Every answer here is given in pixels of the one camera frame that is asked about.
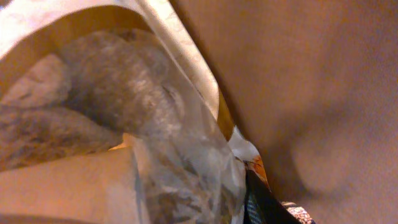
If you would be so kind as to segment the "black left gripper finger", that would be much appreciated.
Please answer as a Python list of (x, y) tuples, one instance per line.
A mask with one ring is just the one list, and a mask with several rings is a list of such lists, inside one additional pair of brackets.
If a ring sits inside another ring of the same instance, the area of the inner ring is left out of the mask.
[(296, 203), (279, 202), (261, 178), (247, 170), (244, 224), (315, 224), (315, 220)]

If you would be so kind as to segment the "brown nut snack pouch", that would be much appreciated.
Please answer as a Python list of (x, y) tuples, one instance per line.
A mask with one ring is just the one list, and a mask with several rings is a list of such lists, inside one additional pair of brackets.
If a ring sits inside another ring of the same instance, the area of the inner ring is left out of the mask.
[(132, 1), (3, 1), (1, 222), (243, 223), (214, 102)]

